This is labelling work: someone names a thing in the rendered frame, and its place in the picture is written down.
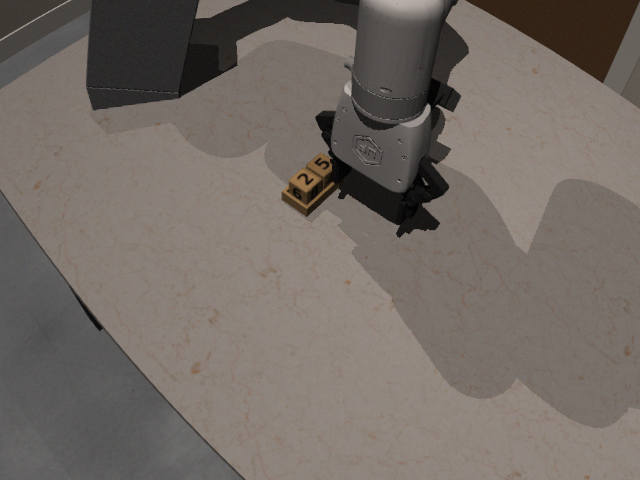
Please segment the wooden tray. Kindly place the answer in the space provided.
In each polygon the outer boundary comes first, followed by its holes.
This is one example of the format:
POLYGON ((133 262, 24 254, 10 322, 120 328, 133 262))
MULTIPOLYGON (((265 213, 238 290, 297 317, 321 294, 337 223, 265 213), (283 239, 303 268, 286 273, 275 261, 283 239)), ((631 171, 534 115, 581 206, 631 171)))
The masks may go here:
POLYGON ((321 203, 323 203, 335 190, 344 183, 344 178, 338 183, 331 183, 321 193, 316 196, 308 205, 295 198, 289 193, 289 185, 282 191, 282 200, 294 209, 308 217, 321 203))

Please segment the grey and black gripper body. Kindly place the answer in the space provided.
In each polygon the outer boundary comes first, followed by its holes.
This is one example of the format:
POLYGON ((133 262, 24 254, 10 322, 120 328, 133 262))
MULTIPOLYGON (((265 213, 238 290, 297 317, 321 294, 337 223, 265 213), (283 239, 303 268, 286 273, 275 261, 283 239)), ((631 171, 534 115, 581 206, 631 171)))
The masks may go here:
POLYGON ((331 149, 340 160, 396 192, 405 193, 414 182, 420 160, 428 158, 431 143, 431 107, 406 119, 385 119, 363 110, 346 83, 334 117, 331 149))

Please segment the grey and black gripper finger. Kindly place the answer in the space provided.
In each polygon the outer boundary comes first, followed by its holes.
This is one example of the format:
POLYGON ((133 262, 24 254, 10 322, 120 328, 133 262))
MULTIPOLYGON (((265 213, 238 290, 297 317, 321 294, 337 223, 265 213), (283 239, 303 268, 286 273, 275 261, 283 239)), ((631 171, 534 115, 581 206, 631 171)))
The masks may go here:
POLYGON ((328 154, 331 158, 333 158, 332 159, 332 170, 333 170, 332 182, 335 184, 338 184, 344 177, 346 177, 351 172, 352 167, 346 164, 345 162, 343 162, 342 160, 340 160, 338 157, 336 157, 331 149, 331 134, 332 134, 332 127, 333 127, 335 113, 336 111, 322 111, 315 117, 315 119, 317 121, 317 124, 320 130, 322 130, 321 136, 330 149, 328 151, 328 154))
POLYGON ((431 200, 439 198, 449 189, 449 185, 425 157, 420 160, 418 173, 413 182, 414 186, 402 194, 403 199, 400 201, 396 223, 401 225, 406 218, 412 219, 418 210, 419 204, 429 203, 431 200), (425 185, 423 179, 428 185, 425 185), (430 186, 430 187, 429 187, 430 186))

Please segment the orange number cube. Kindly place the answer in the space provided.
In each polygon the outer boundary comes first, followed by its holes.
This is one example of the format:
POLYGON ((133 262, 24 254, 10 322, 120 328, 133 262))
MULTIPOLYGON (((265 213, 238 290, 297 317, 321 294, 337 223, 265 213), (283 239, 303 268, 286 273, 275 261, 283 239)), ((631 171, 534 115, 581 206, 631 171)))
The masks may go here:
POLYGON ((303 167, 289 179, 289 193, 308 205, 321 193, 322 178, 303 167))
POLYGON ((332 159, 325 154, 319 153, 306 168, 322 178, 321 190, 332 183, 332 159))

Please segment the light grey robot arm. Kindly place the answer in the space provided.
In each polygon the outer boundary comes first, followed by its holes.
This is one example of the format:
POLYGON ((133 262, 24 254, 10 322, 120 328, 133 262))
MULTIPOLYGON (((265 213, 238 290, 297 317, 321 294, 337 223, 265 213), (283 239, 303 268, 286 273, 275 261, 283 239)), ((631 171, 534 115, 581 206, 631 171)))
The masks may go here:
POLYGON ((415 116, 426 102, 454 112, 461 95, 431 77, 441 29, 459 0, 334 1, 359 6, 355 56, 344 63, 357 105, 385 119, 415 116))

